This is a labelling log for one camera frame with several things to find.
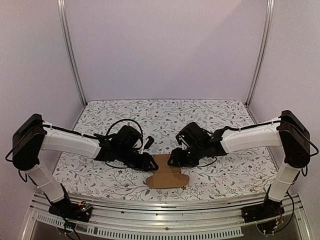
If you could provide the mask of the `brown cardboard box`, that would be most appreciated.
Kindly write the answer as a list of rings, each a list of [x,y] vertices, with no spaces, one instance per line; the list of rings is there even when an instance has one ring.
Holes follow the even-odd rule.
[[[189,184],[190,177],[188,175],[182,174],[179,167],[168,165],[170,156],[170,154],[153,155],[158,170],[145,180],[150,189],[176,189]]]

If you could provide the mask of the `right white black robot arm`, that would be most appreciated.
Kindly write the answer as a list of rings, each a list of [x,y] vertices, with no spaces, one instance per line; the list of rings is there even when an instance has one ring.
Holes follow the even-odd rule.
[[[225,126],[213,132],[191,122],[175,138],[179,146],[170,153],[167,164],[171,167],[193,168],[203,158],[215,159],[249,149],[282,148],[283,162],[267,190],[266,201],[258,208],[262,218],[269,218],[278,210],[278,203],[312,157],[310,132],[290,110],[262,123]]]

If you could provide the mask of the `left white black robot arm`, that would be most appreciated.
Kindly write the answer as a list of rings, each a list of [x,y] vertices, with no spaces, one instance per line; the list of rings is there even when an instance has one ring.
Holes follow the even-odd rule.
[[[159,168],[146,152],[153,142],[151,136],[144,138],[140,126],[124,125],[116,133],[108,129],[106,134],[88,135],[54,126],[35,113],[14,133],[5,160],[29,177],[63,217],[70,217],[75,211],[74,205],[67,200],[63,186],[41,164],[41,151],[70,153],[105,163],[118,161],[126,168],[152,172]]]

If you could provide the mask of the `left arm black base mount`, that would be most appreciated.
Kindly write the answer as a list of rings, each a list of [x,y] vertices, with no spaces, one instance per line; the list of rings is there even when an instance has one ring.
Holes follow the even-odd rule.
[[[63,219],[71,219],[88,223],[93,210],[92,204],[87,203],[86,201],[80,201],[78,203],[71,202],[63,185],[61,185],[61,188],[63,190],[63,198],[61,200],[52,202],[48,197],[46,197],[50,203],[48,212],[50,214],[60,216]]]

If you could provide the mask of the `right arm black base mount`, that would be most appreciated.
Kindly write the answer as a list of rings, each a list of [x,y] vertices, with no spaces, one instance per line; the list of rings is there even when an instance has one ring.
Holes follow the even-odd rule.
[[[245,223],[261,221],[280,216],[285,213],[282,201],[274,201],[267,193],[262,203],[245,206],[241,209],[241,216]]]

